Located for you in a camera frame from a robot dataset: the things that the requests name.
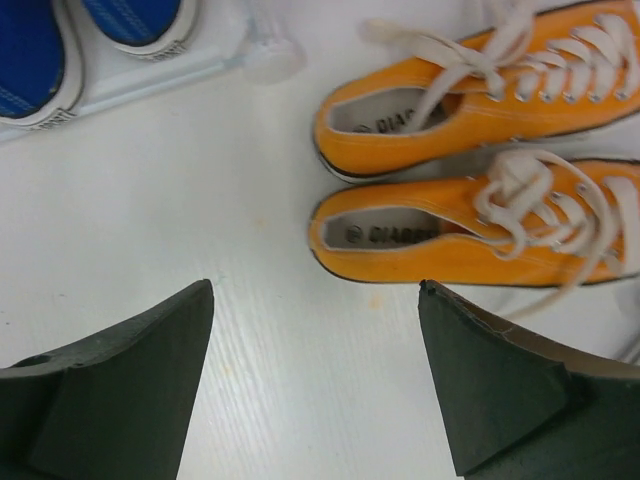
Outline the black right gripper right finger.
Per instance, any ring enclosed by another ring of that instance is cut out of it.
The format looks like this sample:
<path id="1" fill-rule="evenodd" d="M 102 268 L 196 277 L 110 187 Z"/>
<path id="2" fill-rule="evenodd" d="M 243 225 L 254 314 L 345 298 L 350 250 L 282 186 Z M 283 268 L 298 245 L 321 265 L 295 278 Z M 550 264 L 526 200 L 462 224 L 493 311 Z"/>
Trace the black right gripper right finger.
<path id="1" fill-rule="evenodd" d="M 457 476 L 636 479 L 639 367 L 422 281 L 419 319 Z"/>

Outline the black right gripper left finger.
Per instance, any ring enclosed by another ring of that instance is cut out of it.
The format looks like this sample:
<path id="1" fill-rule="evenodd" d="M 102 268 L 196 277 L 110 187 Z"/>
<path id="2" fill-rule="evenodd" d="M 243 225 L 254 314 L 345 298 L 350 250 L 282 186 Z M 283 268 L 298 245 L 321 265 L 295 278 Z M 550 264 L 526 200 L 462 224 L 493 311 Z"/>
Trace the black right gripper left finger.
<path id="1" fill-rule="evenodd" d="M 214 316 L 210 281 L 1 371 L 4 479 L 174 479 Z"/>

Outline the orange canvas sneaker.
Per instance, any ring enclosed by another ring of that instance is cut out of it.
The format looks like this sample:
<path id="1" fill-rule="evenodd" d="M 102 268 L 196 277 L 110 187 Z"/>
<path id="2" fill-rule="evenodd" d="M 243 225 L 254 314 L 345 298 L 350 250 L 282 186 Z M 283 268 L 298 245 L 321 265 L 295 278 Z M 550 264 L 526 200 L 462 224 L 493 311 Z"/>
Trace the orange canvas sneaker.
<path id="1" fill-rule="evenodd" d="M 478 176 L 368 185 L 320 202 L 310 249 L 351 281 L 544 288 L 535 314 L 575 288 L 639 273 L 639 165 L 497 154 Z"/>
<path id="2" fill-rule="evenodd" d="M 513 143 L 621 150 L 639 127 L 639 5 L 497 4 L 494 28 L 461 40 L 373 19 L 364 37 L 405 60 L 334 90 L 313 129 L 325 165 L 352 182 Z"/>

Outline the blue canvas sneaker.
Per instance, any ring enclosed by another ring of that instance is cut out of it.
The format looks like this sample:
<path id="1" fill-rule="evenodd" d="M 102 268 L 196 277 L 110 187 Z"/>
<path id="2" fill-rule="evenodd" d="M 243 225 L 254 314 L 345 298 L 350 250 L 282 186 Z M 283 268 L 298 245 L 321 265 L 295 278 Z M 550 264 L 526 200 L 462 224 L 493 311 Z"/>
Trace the blue canvas sneaker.
<path id="1" fill-rule="evenodd" d="M 64 1 L 1 3 L 1 123 L 47 130 L 76 117 L 82 50 Z"/>
<path id="2" fill-rule="evenodd" d="M 116 49 L 150 61 L 186 51 L 201 7 L 198 0 L 84 0 L 82 4 Z"/>

